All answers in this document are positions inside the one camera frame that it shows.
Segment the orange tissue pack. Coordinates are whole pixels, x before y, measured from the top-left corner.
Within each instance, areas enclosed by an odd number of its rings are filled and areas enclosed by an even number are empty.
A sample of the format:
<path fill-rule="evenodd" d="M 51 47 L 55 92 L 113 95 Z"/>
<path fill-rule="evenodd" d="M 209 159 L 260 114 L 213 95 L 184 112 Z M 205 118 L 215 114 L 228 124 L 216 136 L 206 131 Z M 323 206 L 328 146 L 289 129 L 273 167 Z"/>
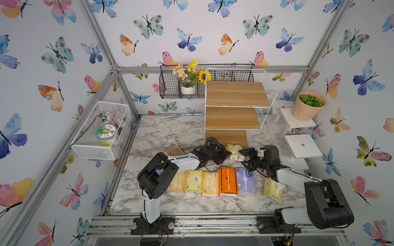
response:
<path fill-rule="evenodd" d="M 219 170 L 219 197 L 236 197 L 237 195 L 238 183 L 235 169 L 221 168 Z"/>

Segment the purple tissue pack shelf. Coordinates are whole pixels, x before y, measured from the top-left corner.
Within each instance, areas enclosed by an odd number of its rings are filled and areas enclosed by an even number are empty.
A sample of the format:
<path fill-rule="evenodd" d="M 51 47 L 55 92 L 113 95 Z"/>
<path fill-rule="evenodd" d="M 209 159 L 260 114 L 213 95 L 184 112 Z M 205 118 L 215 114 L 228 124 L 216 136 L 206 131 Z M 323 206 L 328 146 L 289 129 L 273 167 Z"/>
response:
<path fill-rule="evenodd" d="M 236 168 L 238 195 L 254 196 L 256 193 L 253 173 L 244 168 Z"/>

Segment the beige tissue pack top shelf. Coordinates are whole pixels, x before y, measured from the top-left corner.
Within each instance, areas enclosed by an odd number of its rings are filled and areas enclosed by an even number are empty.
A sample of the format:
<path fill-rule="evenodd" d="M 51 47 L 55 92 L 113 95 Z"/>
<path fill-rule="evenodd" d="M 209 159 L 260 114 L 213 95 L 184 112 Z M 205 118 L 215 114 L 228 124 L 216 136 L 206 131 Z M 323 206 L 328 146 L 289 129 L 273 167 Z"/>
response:
<path fill-rule="evenodd" d="M 219 196 L 219 173 L 203 172 L 202 196 Z"/>

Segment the beige tissue pack shelf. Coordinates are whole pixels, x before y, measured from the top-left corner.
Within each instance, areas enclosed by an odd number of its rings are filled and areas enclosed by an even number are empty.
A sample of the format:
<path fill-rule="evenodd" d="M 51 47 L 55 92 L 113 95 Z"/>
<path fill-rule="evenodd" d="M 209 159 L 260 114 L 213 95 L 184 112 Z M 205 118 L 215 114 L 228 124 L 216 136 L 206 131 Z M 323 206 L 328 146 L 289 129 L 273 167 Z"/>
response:
<path fill-rule="evenodd" d="M 185 181 L 186 181 L 186 171 L 176 174 L 172 182 L 170 183 L 169 187 L 167 188 L 167 191 L 184 192 Z"/>
<path fill-rule="evenodd" d="M 203 172 L 202 196 L 219 196 L 219 173 Z"/>

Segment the yellow green tissue pack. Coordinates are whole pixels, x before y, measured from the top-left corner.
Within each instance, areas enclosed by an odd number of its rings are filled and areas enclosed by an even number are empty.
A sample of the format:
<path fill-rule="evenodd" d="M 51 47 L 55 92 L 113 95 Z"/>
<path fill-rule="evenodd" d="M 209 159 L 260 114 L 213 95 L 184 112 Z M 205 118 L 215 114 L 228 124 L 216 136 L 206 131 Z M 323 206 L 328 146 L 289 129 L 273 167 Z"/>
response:
<path fill-rule="evenodd" d="M 201 194 L 203 187 L 203 171 L 186 171 L 185 178 L 184 192 Z"/>

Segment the purple tissue pack bottom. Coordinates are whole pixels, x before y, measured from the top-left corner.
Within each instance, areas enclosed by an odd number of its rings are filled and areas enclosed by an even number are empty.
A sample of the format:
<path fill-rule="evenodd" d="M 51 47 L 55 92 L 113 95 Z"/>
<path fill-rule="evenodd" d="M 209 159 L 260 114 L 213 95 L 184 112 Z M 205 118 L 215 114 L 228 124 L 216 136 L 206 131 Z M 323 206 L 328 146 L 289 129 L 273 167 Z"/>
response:
<path fill-rule="evenodd" d="M 158 176 L 162 175 L 163 171 L 160 169 L 156 169 L 155 172 L 158 174 Z"/>

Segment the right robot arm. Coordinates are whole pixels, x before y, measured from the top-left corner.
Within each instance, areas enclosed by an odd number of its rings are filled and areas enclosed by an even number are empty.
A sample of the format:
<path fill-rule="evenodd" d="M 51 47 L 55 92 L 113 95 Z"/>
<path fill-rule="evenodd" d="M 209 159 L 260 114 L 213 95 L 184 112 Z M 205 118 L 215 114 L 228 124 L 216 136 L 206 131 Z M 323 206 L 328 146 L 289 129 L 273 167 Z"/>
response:
<path fill-rule="evenodd" d="M 239 153 L 248 158 L 242 162 L 248 171 L 264 170 L 262 175 L 266 178 L 305 195 L 305 206 L 279 210 L 285 224 L 313 225 L 323 230 L 344 229 L 354 223 L 355 216 L 336 180 L 315 178 L 282 165 L 279 150 L 274 145 L 266 145 L 260 150 L 243 149 Z"/>

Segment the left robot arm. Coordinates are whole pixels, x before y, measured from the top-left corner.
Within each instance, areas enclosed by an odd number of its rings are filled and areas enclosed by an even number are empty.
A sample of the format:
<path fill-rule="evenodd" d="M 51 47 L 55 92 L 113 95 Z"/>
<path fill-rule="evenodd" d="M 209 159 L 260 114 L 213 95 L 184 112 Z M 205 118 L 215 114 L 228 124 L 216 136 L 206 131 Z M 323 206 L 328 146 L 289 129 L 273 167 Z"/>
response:
<path fill-rule="evenodd" d="M 141 214 L 143 221 L 153 224 L 159 220 L 160 197 L 177 174 L 206 168 L 209 161 L 221 165 L 230 156 L 231 152 L 214 137 L 207 138 L 203 146 L 186 155 L 168 156 L 163 152 L 156 154 L 137 176 L 144 198 Z"/>

